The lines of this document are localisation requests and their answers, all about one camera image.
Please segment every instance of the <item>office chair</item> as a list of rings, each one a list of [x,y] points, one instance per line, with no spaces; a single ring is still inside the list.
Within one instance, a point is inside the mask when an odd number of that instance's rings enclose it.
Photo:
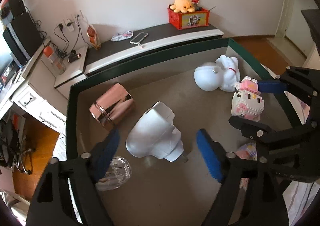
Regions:
[[[14,128],[11,120],[5,123],[0,121],[0,166],[9,167],[16,166],[21,173],[32,174],[31,170],[27,170],[23,158],[27,153],[35,152],[34,148],[21,150],[19,136]]]

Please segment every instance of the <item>transparent plastic container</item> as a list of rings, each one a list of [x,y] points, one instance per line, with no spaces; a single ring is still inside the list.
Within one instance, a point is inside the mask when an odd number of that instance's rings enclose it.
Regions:
[[[96,188],[98,191],[117,189],[129,180],[131,174],[129,162],[123,157],[114,157],[106,176],[96,183]]]

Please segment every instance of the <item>orange octopus plush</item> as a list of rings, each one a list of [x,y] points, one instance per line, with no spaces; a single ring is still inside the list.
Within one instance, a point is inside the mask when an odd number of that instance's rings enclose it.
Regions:
[[[170,9],[173,10],[174,13],[193,13],[196,10],[190,0],[175,0],[174,5],[171,5]]]

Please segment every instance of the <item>white bear figurine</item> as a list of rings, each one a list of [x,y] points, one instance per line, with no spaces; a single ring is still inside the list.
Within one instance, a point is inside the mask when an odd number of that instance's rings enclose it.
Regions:
[[[220,56],[216,62],[207,62],[199,66],[194,77],[197,86],[205,91],[220,88],[226,92],[235,90],[235,82],[240,81],[238,59],[236,57]]]

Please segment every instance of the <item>hello kitty block toy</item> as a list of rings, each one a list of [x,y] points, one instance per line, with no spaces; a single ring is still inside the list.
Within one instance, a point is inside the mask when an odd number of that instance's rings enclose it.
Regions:
[[[246,76],[241,83],[235,82],[236,92],[232,98],[231,114],[251,121],[260,121],[264,101],[258,91],[258,81]]]

